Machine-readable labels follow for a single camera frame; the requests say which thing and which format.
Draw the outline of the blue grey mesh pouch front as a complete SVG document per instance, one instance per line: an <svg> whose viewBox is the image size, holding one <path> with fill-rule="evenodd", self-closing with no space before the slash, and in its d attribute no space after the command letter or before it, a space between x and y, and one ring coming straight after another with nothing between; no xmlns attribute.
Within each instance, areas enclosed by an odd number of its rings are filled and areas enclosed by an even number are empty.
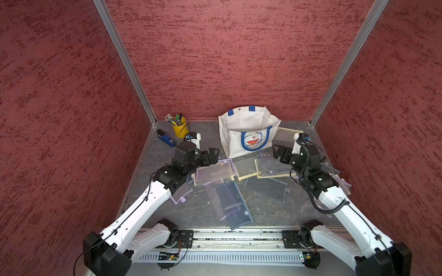
<svg viewBox="0 0 442 276"><path fill-rule="evenodd" d="M209 183L203 186L209 201L220 221L225 221L231 230L250 225L253 216L235 181L222 184Z"/></svg>

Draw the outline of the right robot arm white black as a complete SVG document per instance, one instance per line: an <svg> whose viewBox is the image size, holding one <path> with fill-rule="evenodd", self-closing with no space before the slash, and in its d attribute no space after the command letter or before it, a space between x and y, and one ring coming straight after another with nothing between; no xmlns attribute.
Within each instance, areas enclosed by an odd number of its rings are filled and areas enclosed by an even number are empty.
<svg viewBox="0 0 442 276"><path fill-rule="evenodd" d="M273 157L297 173L297 183L307 192L316 211L334 215L353 238L349 242L318 221L305 223L299 233L305 247L322 247L346 263L358 276L409 276L412 252L396 243L351 202L338 181L323 168L319 148L298 139L297 150L273 146Z"/></svg>

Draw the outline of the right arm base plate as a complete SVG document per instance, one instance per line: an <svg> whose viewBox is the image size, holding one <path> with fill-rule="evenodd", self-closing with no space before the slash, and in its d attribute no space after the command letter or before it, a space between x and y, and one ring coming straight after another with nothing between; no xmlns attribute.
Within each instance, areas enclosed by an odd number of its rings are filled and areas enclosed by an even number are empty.
<svg viewBox="0 0 442 276"><path fill-rule="evenodd" d="M310 248L310 234L306 230L282 231L282 240L285 249Z"/></svg>

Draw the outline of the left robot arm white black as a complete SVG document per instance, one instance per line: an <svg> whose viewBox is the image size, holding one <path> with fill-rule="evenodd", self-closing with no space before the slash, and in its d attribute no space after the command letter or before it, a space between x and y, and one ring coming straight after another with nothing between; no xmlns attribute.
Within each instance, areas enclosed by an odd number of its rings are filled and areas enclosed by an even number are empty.
<svg viewBox="0 0 442 276"><path fill-rule="evenodd" d="M191 141L179 144L172 161L151 175L148 187L120 217L100 233L86 236L81 254L85 266L96 276L124 276L141 253L161 246L181 248L178 226L168 219L160 220L142 235L137 233L186 184L189 175L200 167L217 164L219 153L217 148L202 151Z"/></svg>

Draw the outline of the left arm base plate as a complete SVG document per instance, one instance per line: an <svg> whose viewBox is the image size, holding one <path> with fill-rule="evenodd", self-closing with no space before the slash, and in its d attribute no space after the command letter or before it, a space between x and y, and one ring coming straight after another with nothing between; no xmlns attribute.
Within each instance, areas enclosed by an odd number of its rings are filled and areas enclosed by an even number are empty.
<svg viewBox="0 0 442 276"><path fill-rule="evenodd" d="M173 230L163 246L165 248L192 248L194 234L194 230Z"/></svg>

